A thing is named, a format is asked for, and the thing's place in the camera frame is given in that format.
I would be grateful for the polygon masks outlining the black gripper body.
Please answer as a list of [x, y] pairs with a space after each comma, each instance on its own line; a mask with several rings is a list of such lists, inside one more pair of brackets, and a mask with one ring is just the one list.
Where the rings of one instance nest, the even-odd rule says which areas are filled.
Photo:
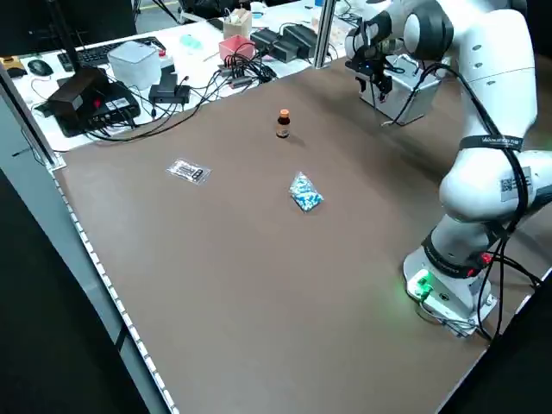
[[368, 78], [382, 78], [389, 66], [387, 56], [381, 52], [376, 52], [370, 57], [362, 51], [351, 53], [349, 56], [349, 68]]

